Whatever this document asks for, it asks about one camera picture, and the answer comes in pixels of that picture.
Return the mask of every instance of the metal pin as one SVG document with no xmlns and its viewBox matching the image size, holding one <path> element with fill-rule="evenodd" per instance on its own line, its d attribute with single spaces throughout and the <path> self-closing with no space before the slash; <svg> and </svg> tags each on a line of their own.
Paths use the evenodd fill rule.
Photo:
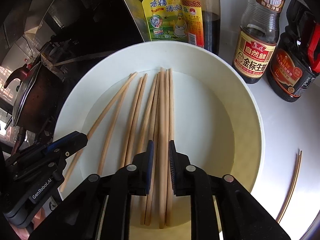
<svg viewBox="0 0 320 240">
<path fill-rule="evenodd" d="M 135 171 L 137 169 L 137 166 L 134 164 L 130 164 L 127 166 L 128 171 Z"/>
<path fill-rule="evenodd" d="M 89 176 L 89 178 L 88 178 L 88 180 L 90 181 L 90 182 L 95 182 L 95 181 L 97 181 L 98 180 L 98 175 L 97 174 L 91 174 L 90 176 Z"/>
<path fill-rule="evenodd" d="M 231 175 L 226 175 L 224 176 L 224 180 L 226 182 L 233 182 L 234 178 Z"/>
<path fill-rule="evenodd" d="M 195 171 L 195 170 L 196 170 L 196 167 L 193 166 L 193 165 L 188 165 L 188 166 L 186 167 L 186 170 L 192 172 L 192 171 Z"/>
</svg>

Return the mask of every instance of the white bowl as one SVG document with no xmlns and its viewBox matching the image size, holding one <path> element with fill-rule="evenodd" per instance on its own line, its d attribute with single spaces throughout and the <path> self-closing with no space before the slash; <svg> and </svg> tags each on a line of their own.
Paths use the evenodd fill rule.
<svg viewBox="0 0 320 240">
<path fill-rule="evenodd" d="M 250 192 L 264 159 L 262 118 L 249 88 L 236 71 L 218 56 L 181 42 L 156 41 L 122 49 L 99 62 L 76 85 L 60 113 L 54 140 L 77 130 L 87 133 L 130 73 L 148 73 L 136 140 L 154 75 L 172 68 L 174 79 L 175 144 L 191 164 L 208 174 L 232 174 Z M 103 176 L 119 168 L 124 131 L 138 78 L 130 84 L 105 161 Z M 105 135 L 115 105 L 85 147 L 70 180 L 61 193 L 65 198 L 88 175 L 97 172 Z M 152 224 L 140 226 L 138 197 L 133 198 L 131 239 L 190 239 L 189 197 L 175 198 L 173 227 L 157 229 L 157 189 Z"/>
</svg>

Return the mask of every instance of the yellow pouch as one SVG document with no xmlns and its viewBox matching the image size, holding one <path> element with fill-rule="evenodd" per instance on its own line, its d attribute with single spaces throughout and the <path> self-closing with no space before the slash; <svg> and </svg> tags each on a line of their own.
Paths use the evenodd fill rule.
<svg viewBox="0 0 320 240">
<path fill-rule="evenodd" d="M 143 0 L 142 6 L 152 41 L 188 42 L 180 0 Z"/>
</svg>

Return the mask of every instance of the pot handle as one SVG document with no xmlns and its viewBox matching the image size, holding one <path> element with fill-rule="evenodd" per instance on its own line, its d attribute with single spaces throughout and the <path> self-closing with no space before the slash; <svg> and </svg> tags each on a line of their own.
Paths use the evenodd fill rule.
<svg viewBox="0 0 320 240">
<path fill-rule="evenodd" d="M 11 83 L 12 80 L 18 78 L 21 81 L 23 81 L 27 74 L 29 72 L 29 69 L 27 68 L 27 64 L 24 64 L 22 67 L 17 68 L 15 71 L 13 71 L 10 76 L 7 78 L 7 80 L 4 83 L 4 89 L 8 87 L 8 85 Z"/>
</svg>

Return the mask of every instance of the vinegar bottle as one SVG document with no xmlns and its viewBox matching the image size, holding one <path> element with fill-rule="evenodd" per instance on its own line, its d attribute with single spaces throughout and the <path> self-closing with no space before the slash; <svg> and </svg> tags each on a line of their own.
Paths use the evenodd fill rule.
<svg viewBox="0 0 320 240">
<path fill-rule="evenodd" d="M 188 26 L 188 42 L 218 55 L 220 0 L 180 0 Z"/>
<path fill-rule="evenodd" d="M 259 81 L 276 48 L 284 1 L 248 0 L 232 62 L 233 68 L 248 84 Z"/>
</svg>

